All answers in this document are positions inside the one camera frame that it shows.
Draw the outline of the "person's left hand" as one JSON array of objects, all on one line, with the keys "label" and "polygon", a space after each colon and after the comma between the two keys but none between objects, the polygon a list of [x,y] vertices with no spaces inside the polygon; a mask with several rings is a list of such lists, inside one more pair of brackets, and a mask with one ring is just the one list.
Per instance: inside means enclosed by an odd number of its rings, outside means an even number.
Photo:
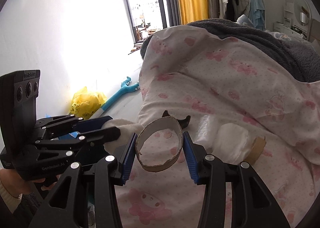
[{"label": "person's left hand", "polygon": [[16,170],[1,168],[0,175],[3,187],[11,196],[17,198],[33,192],[30,182],[22,179]]}]

